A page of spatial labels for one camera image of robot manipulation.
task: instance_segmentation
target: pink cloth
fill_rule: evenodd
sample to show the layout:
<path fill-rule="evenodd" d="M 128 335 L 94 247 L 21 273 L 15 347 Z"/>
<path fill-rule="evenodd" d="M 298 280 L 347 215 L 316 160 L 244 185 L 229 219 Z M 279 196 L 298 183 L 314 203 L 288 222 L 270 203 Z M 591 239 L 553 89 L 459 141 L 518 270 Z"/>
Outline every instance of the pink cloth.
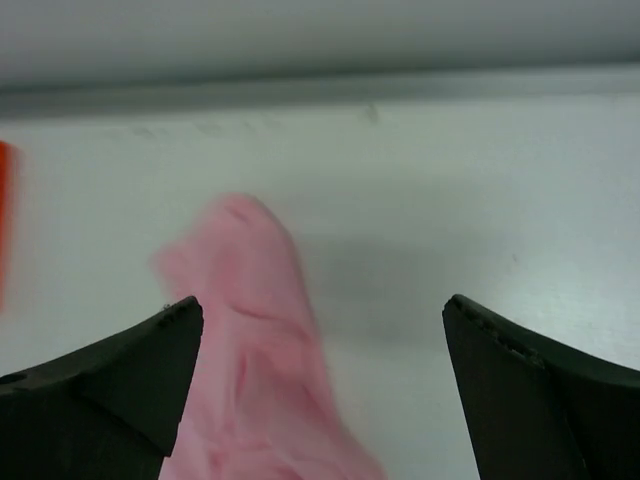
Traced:
<path fill-rule="evenodd" d="M 338 418 L 295 247 L 266 207 L 224 197 L 154 266 L 205 319 L 161 480 L 385 478 Z"/>

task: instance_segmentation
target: white table surface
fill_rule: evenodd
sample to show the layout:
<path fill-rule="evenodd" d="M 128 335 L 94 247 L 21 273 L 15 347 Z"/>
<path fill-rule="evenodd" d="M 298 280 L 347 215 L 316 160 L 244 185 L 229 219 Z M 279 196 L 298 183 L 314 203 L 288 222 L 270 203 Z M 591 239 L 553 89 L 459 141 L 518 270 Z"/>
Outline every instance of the white table surface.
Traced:
<path fill-rule="evenodd" d="M 640 368 L 640 93 L 616 87 L 638 71 L 606 88 L 603 72 L 577 94 L 551 87 L 579 72 L 496 74 L 464 95 L 140 114 L 58 99 L 38 116 L 10 99 L 0 138 L 23 157 L 0 373 L 155 313 L 149 256 L 215 195 L 250 192 L 297 240 L 349 427 L 392 479 L 477 479 L 441 321 L 451 295 Z"/>

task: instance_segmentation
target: orange object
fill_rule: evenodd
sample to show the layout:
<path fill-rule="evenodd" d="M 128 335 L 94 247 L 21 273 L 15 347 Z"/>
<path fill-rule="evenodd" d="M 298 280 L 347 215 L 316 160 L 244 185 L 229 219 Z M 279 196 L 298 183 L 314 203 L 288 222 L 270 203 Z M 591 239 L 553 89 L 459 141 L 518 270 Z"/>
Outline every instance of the orange object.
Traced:
<path fill-rule="evenodd" d="M 9 264 L 13 151 L 9 144 L 0 141 L 0 309 L 4 305 L 4 291 Z"/>

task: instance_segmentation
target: white surface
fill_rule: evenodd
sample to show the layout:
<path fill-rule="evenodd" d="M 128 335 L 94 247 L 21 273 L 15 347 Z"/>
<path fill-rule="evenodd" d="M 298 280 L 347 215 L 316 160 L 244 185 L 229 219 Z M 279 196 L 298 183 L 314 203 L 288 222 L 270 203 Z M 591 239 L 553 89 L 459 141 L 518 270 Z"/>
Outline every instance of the white surface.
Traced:
<path fill-rule="evenodd" d="M 358 438 L 392 479 L 477 479 L 452 294 L 640 368 L 640 94 L 466 96 L 3 120 L 24 156 L 0 373 L 159 310 L 149 256 L 251 192 L 298 242 Z"/>
<path fill-rule="evenodd" d="M 0 87 L 620 62 L 637 0 L 3 0 Z"/>

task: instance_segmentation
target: white wall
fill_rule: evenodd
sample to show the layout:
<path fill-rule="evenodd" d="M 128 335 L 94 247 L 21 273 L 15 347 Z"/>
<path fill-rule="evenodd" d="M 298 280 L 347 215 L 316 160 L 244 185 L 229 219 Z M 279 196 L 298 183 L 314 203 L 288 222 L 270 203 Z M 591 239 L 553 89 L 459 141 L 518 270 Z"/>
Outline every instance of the white wall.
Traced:
<path fill-rule="evenodd" d="M 3 0 L 0 88 L 623 61 L 638 24 L 637 0 Z"/>

